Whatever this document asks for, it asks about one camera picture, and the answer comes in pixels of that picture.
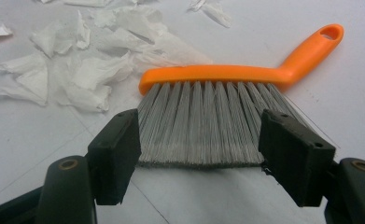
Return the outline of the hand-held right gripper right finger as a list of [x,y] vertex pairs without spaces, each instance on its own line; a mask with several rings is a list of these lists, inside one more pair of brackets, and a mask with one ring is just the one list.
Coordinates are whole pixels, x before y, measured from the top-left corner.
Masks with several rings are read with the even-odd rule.
[[270,109],[261,115],[262,168],[299,206],[320,206],[323,176],[335,147],[293,117]]

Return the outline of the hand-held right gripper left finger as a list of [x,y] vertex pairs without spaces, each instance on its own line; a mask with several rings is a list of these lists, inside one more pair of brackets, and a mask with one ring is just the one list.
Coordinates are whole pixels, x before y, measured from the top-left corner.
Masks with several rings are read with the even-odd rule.
[[88,146],[94,199],[98,205],[122,203],[141,156],[138,112],[118,113]]

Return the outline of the orange brush with grey bristles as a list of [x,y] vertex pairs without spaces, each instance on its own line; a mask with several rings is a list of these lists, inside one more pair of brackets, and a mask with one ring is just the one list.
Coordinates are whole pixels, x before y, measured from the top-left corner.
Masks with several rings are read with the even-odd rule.
[[223,168],[262,163],[262,112],[300,119],[284,91],[322,63],[343,37],[341,25],[324,26],[276,68],[204,64],[146,71],[139,83],[140,164]]

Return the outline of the pile of white paper scraps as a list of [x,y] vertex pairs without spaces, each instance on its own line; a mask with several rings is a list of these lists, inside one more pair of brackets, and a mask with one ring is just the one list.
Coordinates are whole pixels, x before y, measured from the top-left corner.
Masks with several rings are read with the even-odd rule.
[[211,61],[146,0],[0,0],[0,100],[105,112],[112,82],[147,68]]

